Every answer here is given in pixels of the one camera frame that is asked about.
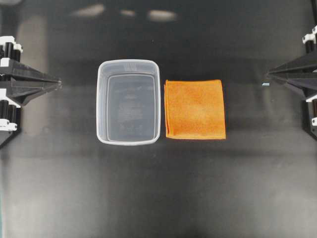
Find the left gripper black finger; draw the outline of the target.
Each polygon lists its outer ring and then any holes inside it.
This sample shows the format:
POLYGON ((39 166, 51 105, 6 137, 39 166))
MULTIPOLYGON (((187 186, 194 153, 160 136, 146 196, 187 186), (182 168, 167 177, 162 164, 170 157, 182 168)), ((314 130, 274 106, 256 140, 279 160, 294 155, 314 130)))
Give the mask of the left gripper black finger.
POLYGON ((12 83, 9 87, 9 98, 21 106, 43 94, 60 89, 61 83, 12 83))
POLYGON ((50 82, 61 85, 61 80, 59 78, 42 73, 15 60, 9 61, 9 75, 22 80, 50 82))

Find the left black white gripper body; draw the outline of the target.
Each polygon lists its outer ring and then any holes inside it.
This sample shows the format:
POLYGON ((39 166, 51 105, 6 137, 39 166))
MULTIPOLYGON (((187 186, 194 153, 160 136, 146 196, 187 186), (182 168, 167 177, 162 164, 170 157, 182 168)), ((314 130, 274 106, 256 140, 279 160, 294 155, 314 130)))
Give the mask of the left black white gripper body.
POLYGON ((3 70, 10 60, 20 61, 23 52, 13 36, 0 38, 0 147, 3 148, 20 132, 21 106, 9 95, 11 79, 3 70))

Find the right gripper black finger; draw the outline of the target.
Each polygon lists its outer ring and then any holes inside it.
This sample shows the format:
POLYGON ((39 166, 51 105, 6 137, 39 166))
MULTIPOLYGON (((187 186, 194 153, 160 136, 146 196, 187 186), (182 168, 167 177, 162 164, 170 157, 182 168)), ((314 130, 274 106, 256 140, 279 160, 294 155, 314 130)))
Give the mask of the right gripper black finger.
POLYGON ((273 82, 274 81, 275 83, 286 87, 287 89, 289 89, 292 92, 294 92, 297 95, 299 95, 301 99, 308 99, 308 98, 311 98, 311 97, 313 97, 313 96, 315 96, 317 94, 317 90, 316 89, 311 89, 311 88, 308 88, 308 87, 299 86, 299 85, 296 85, 294 83, 289 83, 289 82, 287 82, 285 80, 281 80, 281 79, 274 78, 274 77, 271 77, 271 76, 268 76, 267 80, 269 82, 273 82))
POLYGON ((271 76, 281 80, 304 78, 316 74, 317 53, 310 52, 304 56, 296 58, 276 68, 270 69, 266 76, 271 76))

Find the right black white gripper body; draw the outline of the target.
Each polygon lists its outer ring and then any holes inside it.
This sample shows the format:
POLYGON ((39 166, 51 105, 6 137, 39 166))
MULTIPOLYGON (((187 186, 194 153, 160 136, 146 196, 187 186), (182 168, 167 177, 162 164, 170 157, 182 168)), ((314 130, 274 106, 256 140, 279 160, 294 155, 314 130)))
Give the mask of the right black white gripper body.
POLYGON ((309 111, 310 132, 317 138, 317 26, 312 28, 311 33, 302 38, 306 48, 307 68, 304 70, 310 74, 315 74, 312 86, 307 89, 308 96, 306 103, 309 111))

